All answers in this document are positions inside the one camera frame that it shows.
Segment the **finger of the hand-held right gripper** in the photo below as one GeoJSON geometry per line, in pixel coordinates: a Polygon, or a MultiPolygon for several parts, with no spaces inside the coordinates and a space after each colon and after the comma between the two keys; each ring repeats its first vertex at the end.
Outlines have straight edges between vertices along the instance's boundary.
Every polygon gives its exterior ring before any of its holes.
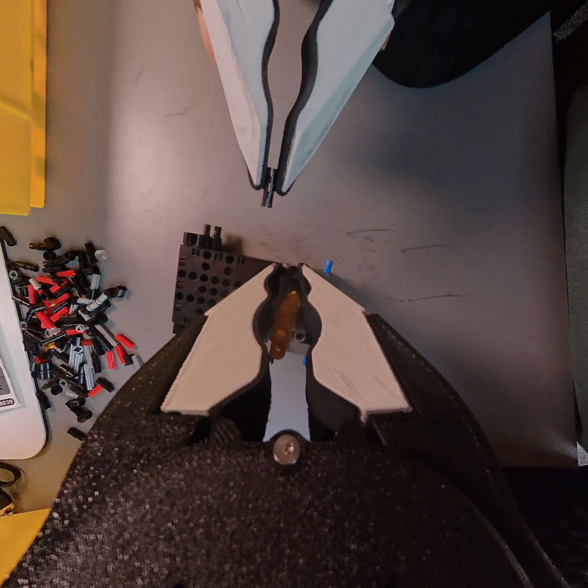
{"type": "Polygon", "coordinates": [[[322,1],[301,46],[298,97],[286,118],[276,193],[312,159],[394,27],[394,1],[322,1]]]}
{"type": "Polygon", "coordinates": [[[263,189],[273,105],[268,65],[278,27],[277,1],[201,1],[239,148],[254,189],[263,189]]]}

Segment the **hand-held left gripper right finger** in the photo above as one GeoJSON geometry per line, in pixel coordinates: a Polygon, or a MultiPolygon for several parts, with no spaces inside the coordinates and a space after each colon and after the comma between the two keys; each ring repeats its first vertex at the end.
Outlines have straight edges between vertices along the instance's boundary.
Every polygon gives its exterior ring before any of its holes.
{"type": "Polygon", "coordinates": [[[317,383],[358,409],[361,420],[411,412],[366,310],[309,266],[300,269],[310,286],[306,299],[320,319],[311,351],[317,383]]]}

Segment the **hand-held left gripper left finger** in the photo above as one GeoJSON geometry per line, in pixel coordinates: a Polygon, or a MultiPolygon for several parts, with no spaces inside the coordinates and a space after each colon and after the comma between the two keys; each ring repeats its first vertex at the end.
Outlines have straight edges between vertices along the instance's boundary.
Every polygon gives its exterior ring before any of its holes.
{"type": "Polygon", "coordinates": [[[258,383],[269,354],[260,314],[271,306],[269,281],[282,265],[269,265],[205,313],[200,333],[169,388],[164,413],[211,416],[258,383]]]}

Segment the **black lego model yellow beam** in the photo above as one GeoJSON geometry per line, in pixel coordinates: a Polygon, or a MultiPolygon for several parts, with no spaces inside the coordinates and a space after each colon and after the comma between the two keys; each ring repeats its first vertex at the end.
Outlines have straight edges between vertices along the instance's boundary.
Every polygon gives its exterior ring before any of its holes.
{"type": "Polygon", "coordinates": [[[300,263],[283,263],[238,253],[228,247],[222,238],[222,229],[218,226],[212,228],[209,224],[204,225],[200,233],[183,234],[173,292],[173,333],[181,334],[194,322],[202,329],[206,312],[267,266],[282,265],[279,277],[274,276],[269,281],[272,305],[266,305],[260,314],[260,333],[269,354],[269,363],[274,362],[276,359],[271,355],[271,349],[276,319],[284,316],[280,307],[289,293],[294,291],[299,305],[296,311],[288,313],[289,317],[293,317],[293,326],[285,328],[285,355],[293,353],[304,357],[309,353],[315,336],[306,326],[310,311],[303,310],[302,288],[303,285],[310,286],[303,282],[300,263]]]}

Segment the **pile of loose lego pieces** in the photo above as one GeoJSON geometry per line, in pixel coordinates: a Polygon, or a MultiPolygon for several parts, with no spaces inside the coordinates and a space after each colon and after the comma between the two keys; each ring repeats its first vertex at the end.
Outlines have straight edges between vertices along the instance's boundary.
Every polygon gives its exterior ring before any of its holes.
{"type": "Polygon", "coordinates": [[[87,400],[99,393],[114,393],[116,386],[104,375],[120,364],[141,368],[136,344],[107,325],[108,310],[126,297],[124,285],[106,288],[99,263],[107,259],[91,241],[81,248],[64,249],[57,236],[33,241],[40,265],[10,258],[17,240],[1,226],[10,299],[42,410],[52,405],[49,396],[65,396],[65,406],[77,424],[91,420],[87,400]]]}

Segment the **person's right hand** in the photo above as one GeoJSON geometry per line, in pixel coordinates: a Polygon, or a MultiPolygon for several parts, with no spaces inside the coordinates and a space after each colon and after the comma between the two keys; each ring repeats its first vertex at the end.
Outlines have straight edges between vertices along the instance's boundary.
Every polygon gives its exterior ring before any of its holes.
{"type": "Polygon", "coordinates": [[[197,19],[198,19],[198,26],[200,29],[201,38],[202,38],[204,48],[205,48],[208,56],[210,57],[210,60],[213,63],[216,63],[215,62],[215,54],[214,54],[212,44],[210,41],[210,35],[209,35],[208,27],[206,24],[205,15],[202,10],[201,1],[194,0],[193,3],[194,3],[195,10],[196,10],[196,15],[197,15],[197,19]]]}

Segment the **white stand base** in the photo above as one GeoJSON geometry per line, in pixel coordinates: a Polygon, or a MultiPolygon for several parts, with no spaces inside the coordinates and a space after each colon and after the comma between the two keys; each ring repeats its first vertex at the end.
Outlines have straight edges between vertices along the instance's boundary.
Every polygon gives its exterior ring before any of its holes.
{"type": "Polygon", "coordinates": [[[1,266],[1,363],[20,402],[17,408],[1,411],[1,459],[29,459],[43,449],[47,429],[4,266],[1,266]]]}

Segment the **sticker sheet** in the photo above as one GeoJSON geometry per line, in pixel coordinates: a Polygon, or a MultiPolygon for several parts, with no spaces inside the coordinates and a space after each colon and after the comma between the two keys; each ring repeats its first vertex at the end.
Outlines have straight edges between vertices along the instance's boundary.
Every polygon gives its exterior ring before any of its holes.
{"type": "Polygon", "coordinates": [[[20,406],[11,379],[3,364],[1,364],[1,411],[20,406]]]}

